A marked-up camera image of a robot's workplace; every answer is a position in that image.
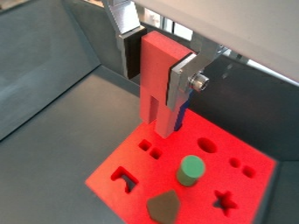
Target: red board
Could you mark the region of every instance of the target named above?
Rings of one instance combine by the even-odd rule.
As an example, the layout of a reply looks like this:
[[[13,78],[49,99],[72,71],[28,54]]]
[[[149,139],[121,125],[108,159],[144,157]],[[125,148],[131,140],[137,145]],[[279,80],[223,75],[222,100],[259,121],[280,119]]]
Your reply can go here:
[[[196,155],[206,172],[196,185],[179,184],[181,159]],[[145,202],[175,190],[176,223],[246,224],[255,219],[276,162],[189,110],[180,130],[167,139],[155,123],[140,124],[87,180],[93,193],[125,223],[155,223]],[[127,189],[125,174],[135,188]]]

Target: red rectangular block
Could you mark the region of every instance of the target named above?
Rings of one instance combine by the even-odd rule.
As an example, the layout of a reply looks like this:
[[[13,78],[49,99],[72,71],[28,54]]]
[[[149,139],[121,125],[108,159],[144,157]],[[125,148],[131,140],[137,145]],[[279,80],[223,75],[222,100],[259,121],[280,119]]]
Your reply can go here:
[[[187,155],[202,158],[206,172],[194,186],[175,177]],[[87,179],[87,185],[125,223],[155,223],[145,203],[175,190],[175,223],[252,223],[276,161],[189,110],[167,139],[155,123],[140,124]]]
[[[192,51],[167,38],[157,31],[149,32],[141,40],[140,67],[140,117],[145,123],[156,119],[155,131],[161,137],[173,132],[179,109],[165,106],[167,84],[171,67]]]

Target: star-shaped hole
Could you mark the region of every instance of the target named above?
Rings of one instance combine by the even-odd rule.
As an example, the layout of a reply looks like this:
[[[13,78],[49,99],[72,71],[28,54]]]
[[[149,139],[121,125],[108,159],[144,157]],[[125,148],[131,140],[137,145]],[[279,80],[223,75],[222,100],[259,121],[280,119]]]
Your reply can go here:
[[[230,216],[230,210],[239,208],[238,204],[231,199],[231,192],[226,191],[222,193],[215,191],[215,196],[218,197],[218,201],[214,203],[214,206],[222,208],[224,215]]]

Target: bolt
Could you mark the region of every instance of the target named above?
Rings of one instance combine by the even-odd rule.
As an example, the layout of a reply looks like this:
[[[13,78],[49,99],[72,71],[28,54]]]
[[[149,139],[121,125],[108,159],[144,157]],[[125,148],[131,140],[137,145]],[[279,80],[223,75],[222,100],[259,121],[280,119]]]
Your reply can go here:
[[[200,92],[208,86],[210,78],[207,78],[202,74],[202,72],[199,72],[191,77],[189,83],[191,83],[191,88],[195,91]]]

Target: green cylinder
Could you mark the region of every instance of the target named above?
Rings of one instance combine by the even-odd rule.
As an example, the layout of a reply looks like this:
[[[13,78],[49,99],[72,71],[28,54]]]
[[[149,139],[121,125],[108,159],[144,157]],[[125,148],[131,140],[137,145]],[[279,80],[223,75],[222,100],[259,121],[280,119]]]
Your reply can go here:
[[[206,170],[202,159],[194,155],[183,158],[176,179],[183,186],[192,186]]]

